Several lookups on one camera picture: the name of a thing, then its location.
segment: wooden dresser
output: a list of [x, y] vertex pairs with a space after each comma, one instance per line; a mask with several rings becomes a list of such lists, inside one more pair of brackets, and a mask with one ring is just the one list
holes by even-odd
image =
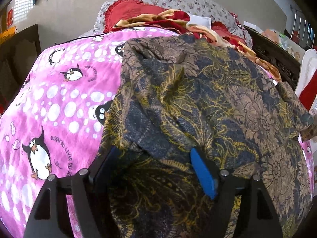
[[252, 50], [256, 52], [257, 57], [273, 64], [279, 70], [282, 81], [288, 82], [295, 90], [301, 68], [300, 62], [270, 39], [251, 28], [245, 28], [253, 38]]
[[0, 44], [0, 104], [6, 108], [41, 54], [37, 24]]

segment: poster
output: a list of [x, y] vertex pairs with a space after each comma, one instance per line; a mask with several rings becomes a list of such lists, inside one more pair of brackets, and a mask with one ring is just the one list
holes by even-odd
[[7, 27], [10, 27], [13, 24], [13, 8], [9, 10], [7, 17]]

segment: black cable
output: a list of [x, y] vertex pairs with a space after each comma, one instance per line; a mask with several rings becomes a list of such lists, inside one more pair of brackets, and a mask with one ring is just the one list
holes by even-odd
[[[102, 36], [102, 35], [104, 35], [104, 34], [107, 34], [107, 33], [102, 33], [102, 34], [99, 34], [99, 35], [93, 35], [93, 36], [88, 36], [88, 37], [99, 37], [99, 36]], [[75, 39], [72, 39], [72, 40], [69, 40], [69, 41], [60, 43], [60, 44], [54, 43], [54, 46], [59, 46], [59, 45], [66, 44], [66, 43], [69, 43], [69, 42], [72, 42], [72, 41], [75, 41], [75, 40], [78, 40], [78, 39], [88, 38], [88, 37], [78, 37], [78, 38], [75, 38]]]

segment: metal bolt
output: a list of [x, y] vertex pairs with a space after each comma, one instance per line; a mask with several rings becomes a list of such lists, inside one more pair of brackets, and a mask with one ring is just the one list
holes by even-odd
[[227, 177], [229, 175], [229, 171], [226, 169], [222, 169], [222, 170], [220, 170], [220, 174], [223, 177]]
[[260, 181], [260, 180], [261, 180], [261, 178], [260, 178], [258, 175], [254, 175], [254, 176], [253, 176], [253, 179], [254, 179], [255, 181]]
[[54, 179], [55, 179], [55, 175], [49, 175], [47, 177], [47, 180], [49, 180], [49, 181], [53, 181]]
[[88, 173], [88, 169], [87, 169], [87, 168], [83, 168], [83, 169], [79, 170], [79, 174], [80, 174], [81, 176], [84, 176], [84, 175], [86, 175], [87, 173]]

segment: ruffled pillow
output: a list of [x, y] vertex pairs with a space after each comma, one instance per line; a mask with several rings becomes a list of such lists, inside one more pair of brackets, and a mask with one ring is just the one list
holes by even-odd
[[163, 11], [165, 9], [160, 6], [147, 4], [140, 0], [117, 0], [105, 12], [104, 32], [109, 32], [119, 20], [127, 20], [145, 13], [158, 15]]

